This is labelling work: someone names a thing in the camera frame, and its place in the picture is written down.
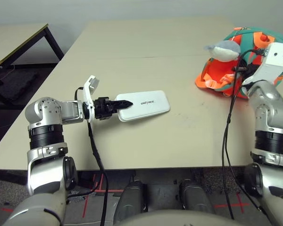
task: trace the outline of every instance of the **white box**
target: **white box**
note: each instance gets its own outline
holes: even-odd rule
[[[170,110],[170,104],[164,91],[145,91],[119,94],[115,100],[128,100],[132,106],[118,111],[120,121],[131,121],[149,117]]]

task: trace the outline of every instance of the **metal table frame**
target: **metal table frame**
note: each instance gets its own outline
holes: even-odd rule
[[[22,54],[24,54],[31,46],[33,46],[36,42],[38,42],[41,38],[45,37],[47,42],[49,43],[50,47],[54,51],[54,53],[57,55],[58,59],[61,60],[64,56],[64,53],[62,52],[61,48],[58,46],[56,40],[52,36],[50,30],[48,27],[45,27],[43,30],[41,30],[39,33],[37,33],[35,36],[33,36],[27,43],[25,43],[23,46],[21,46],[15,53],[11,54],[7,59],[5,59],[0,64],[0,73],[2,70],[7,69],[15,60],[17,60]],[[9,100],[7,100],[3,95],[0,94],[0,102],[3,104],[0,105],[0,109],[20,109],[22,110],[25,105],[15,105]]]

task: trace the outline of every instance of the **wire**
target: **wire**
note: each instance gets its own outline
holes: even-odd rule
[[[8,76],[10,73],[12,73],[15,69],[16,69],[16,66],[13,65],[13,69],[11,69],[9,72],[7,72],[7,74],[4,75],[4,76],[1,78],[1,80],[4,79],[5,77],[7,77],[7,76]]]
[[[85,195],[90,195],[91,193],[93,193],[96,189],[99,188],[99,182],[97,182],[97,185],[95,188],[93,188],[91,191],[89,192],[85,192],[85,193],[78,193],[78,194],[70,194],[67,198],[71,198],[71,197],[78,197],[78,196],[85,196]]]
[[[224,191],[225,191],[225,198],[226,198],[226,202],[227,202],[227,206],[228,206],[228,209],[229,209],[229,212],[230,212],[230,215],[231,215],[231,219],[234,220],[234,216],[233,216],[233,211],[232,211],[232,207],[231,207],[231,202],[230,202],[230,199],[229,199],[229,196],[228,196],[228,191],[227,191],[227,185],[226,185],[226,177],[225,177],[225,160],[224,160],[224,155],[225,155],[225,152],[226,152],[226,155],[227,155],[227,160],[229,162],[229,165],[230,165],[230,161],[229,161],[229,157],[228,157],[228,152],[227,152],[227,136],[228,136],[228,128],[229,128],[229,124],[231,123],[231,116],[232,116],[232,111],[233,111],[233,106],[234,106],[234,103],[235,103],[235,100],[240,92],[240,88],[237,90],[237,93],[235,93],[235,87],[236,87],[236,82],[237,82],[237,78],[238,78],[238,69],[239,69],[239,66],[243,60],[243,57],[249,53],[249,52],[254,52],[256,54],[263,54],[264,51],[262,49],[249,49],[247,51],[245,51],[244,53],[241,54],[241,56],[239,57],[239,60],[238,60],[238,64],[237,64],[237,67],[236,67],[236,70],[235,70],[235,74],[234,74],[234,81],[233,81],[233,91],[232,91],[232,97],[231,97],[231,104],[230,104],[230,110],[229,110],[229,114],[227,116],[227,120],[226,120],[226,127],[225,127],[225,132],[224,132],[224,135],[223,135],[223,142],[222,142],[222,177],[223,177],[223,187],[224,187]]]
[[[83,87],[79,87],[79,88],[76,89],[76,91],[75,91],[75,100],[77,100],[77,92],[78,92],[78,90],[83,90],[83,89],[84,89]]]
[[[75,100],[77,100],[77,92],[78,90],[83,90],[83,87],[79,87],[76,91],[75,91]],[[94,138],[93,138],[93,133],[92,133],[92,129],[91,129],[91,125],[89,122],[87,122],[88,125],[88,135],[90,138],[90,143],[91,143],[91,148],[92,148],[92,154],[95,157],[95,160],[99,166],[100,172],[104,175],[105,180],[106,180],[106,190],[105,190],[105,194],[104,194],[104,203],[103,203],[103,210],[102,210],[102,216],[101,216],[101,220],[100,220],[100,226],[104,226],[105,225],[105,219],[106,219],[106,211],[107,211],[107,202],[108,202],[108,190],[109,190],[109,183],[108,183],[108,177],[107,174],[105,172],[103,163],[100,159],[100,154],[98,152],[98,149],[95,145],[94,142]],[[92,192],[94,192],[96,190],[96,188],[94,188],[93,190],[91,190],[90,192],[87,192],[85,194],[75,194],[72,195],[72,197],[74,196],[82,196],[82,195],[88,195],[91,194]]]
[[[103,163],[100,159],[100,154],[99,154],[98,149],[97,149],[95,142],[94,142],[91,125],[90,125],[90,123],[87,123],[87,124],[88,124],[88,132],[89,132],[89,137],[90,137],[92,153],[93,153],[95,160],[96,160],[96,162],[97,162],[97,164],[100,168],[100,172],[104,175],[105,180],[106,180],[106,190],[105,190],[105,194],[104,194],[104,204],[103,204],[103,210],[102,210],[102,217],[101,217],[101,220],[100,220],[100,226],[104,226],[105,225],[105,219],[106,219],[107,202],[108,202],[109,183],[108,183],[108,177],[107,177],[107,174],[105,172]]]
[[[93,224],[97,224],[100,223],[100,221],[94,221],[94,222],[88,222],[88,223],[80,223],[80,224],[64,224],[65,226],[76,226],[76,225],[93,225]]]

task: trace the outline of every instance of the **floor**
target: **floor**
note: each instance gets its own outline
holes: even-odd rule
[[[3,72],[0,76],[3,78],[8,72],[10,72],[9,75],[14,74],[15,76],[16,74],[38,73],[37,78],[31,82],[29,88],[15,101],[18,104],[26,104],[52,69],[16,69],[12,72]],[[0,140],[20,112],[20,110],[0,110]],[[236,167],[234,170],[238,176],[242,176],[243,167]],[[26,172],[9,171],[8,173],[10,178],[13,178],[13,175],[26,175]],[[90,178],[92,178],[90,175],[93,174],[99,180],[101,179],[101,176],[97,172],[83,172],[81,186],[77,186],[72,192],[87,191],[84,186],[89,186]],[[110,192],[106,217],[107,226],[113,225],[113,214],[121,192],[132,178],[140,179],[144,184],[148,185],[149,211],[181,209],[182,207],[178,199],[179,184],[183,179],[190,178],[202,185],[215,208],[216,214],[229,218],[221,183],[221,168],[119,170],[109,171],[108,178]],[[228,169],[226,171],[226,178],[235,219],[249,226],[270,225],[267,218],[258,212],[250,204],[246,196],[241,193]],[[64,225],[99,225],[104,188],[105,182],[102,181],[101,187],[89,197],[71,199],[67,205]],[[26,197],[28,197],[28,193],[24,185],[0,180],[0,225],[3,224],[13,209]]]

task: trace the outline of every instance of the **teal and orange plush toy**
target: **teal and orange plush toy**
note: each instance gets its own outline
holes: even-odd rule
[[[205,47],[212,57],[205,64],[202,73],[196,78],[196,85],[199,88],[214,89],[230,96],[233,90],[233,67],[237,66],[240,53],[249,49],[267,48],[272,42],[283,43],[283,35],[259,27],[234,28],[234,31],[224,41]],[[246,64],[260,65],[262,56],[247,53],[243,60]],[[278,85],[282,79],[283,74],[275,80],[274,84]],[[242,79],[238,74],[236,89],[240,87],[241,83]],[[246,98],[241,92],[238,97]]]

